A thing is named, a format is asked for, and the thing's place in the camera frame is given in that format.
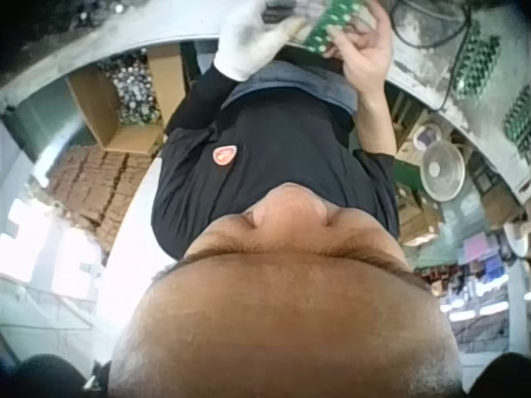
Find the black cable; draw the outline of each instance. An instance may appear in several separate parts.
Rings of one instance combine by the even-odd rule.
[[[397,24],[395,22],[395,14],[397,12],[397,9],[401,5],[408,6],[408,7],[410,7],[411,9],[413,9],[413,10],[415,10],[417,12],[421,12],[421,13],[423,13],[425,15],[428,15],[430,17],[437,18],[437,19],[448,20],[449,16],[444,15],[444,14],[438,14],[438,13],[432,12],[432,11],[429,11],[429,13],[428,13],[428,11],[424,10],[424,8],[418,7],[416,4],[410,3],[407,0],[396,0],[395,4],[391,8],[391,11],[389,12],[389,17],[391,19],[392,30],[394,31],[395,35],[397,35],[398,39],[401,42],[403,42],[405,45],[409,46],[409,47],[416,48],[417,50],[435,49],[435,48],[444,46],[445,44],[449,43],[450,41],[452,41],[456,37],[458,37],[462,32],[465,32],[465,35],[463,36],[463,39],[462,39],[461,44],[459,46],[459,50],[457,51],[457,55],[455,56],[454,65],[451,67],[451,70],[450,70],[450,81],[448,82],[448,89],[446,90],[445,98],[444,98],[444,100],[442,102],[442,105],[439,108],[437,108],[437,109],[432,109],[431,110],[432,112],[440,112],[440,111],[442,111],[444,109],[444,107],[446,106],[446,102],[448,102],[448,99],[450,98],[450,92],[451,92],[451,89],[452,89],[452,86],[453,86],[454,80],[455,80],[455,70],[457,69],[457,64],[459,63],[459,59],[461,57],[461,53],[465,49],[465,45],[466,45],[466,42],[468,40],[468,36],[470,34],[470,28],[472,27],[472,7],[470,5],[470,0],[466,1],[463,4],[463,6],[461,7],[461,10],[463,12],[464,21],[461,24],[461,26],[459,27],[459,29],[457,29],[455,32],[453,32],[452,34],[450,34],[449,36],[447,36],[447,37],[445,37],[443,39],[440,39],[440,40],[438,40],[438,41],[436,41],[434,43],[431,43],[431,44],[423,44],[423,45],[417,45],[417,44],[410,43],[398,31]]]

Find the green components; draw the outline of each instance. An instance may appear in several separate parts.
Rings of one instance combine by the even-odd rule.
[[[359,8],[360,0],[330,0],[326,11],[304,41],[305,47],[311,52],[323,55],[330,44],[326,28],[331,25],[338,27],[348,25],[353,15],[359,12]]]
[[[498,62],[500,51],[499,37],[480,38],[480,25],[475,22],[455,68],[452,89],[457,99],[481,96]]]
[[[521,91],[504,119],[505,135],[531,164],[531,86]]]

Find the black shirt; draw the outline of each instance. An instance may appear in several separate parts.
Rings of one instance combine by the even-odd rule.
[[[394,158],[349,153],[340,143],[352,127],[346,111],[298,89],[255,91],[221,111],[235,86],[212,67],[168,124],[152,215],[166,253],[181,259],[213,221],[244,212],[286,182],[366,211],[398,236]],[[231,145],[234,160],[216,164],[214,151]]]

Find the orange logo patch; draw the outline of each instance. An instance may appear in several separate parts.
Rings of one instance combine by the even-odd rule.
[[[219,164],[220,166],[226,166],[227,164],[232,162],[232,159],[236,157],[237,152],[238,148],[236,147],[236,145],[215,149],[214,162],[216,162],[216,164]]]

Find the white glove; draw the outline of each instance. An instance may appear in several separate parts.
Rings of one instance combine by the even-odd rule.
[[[304,26],[305,18],[291,16],[265,24],[266,0],[245,0],[225,20],[214,66],[225,76],[245,81],[271,62]]]

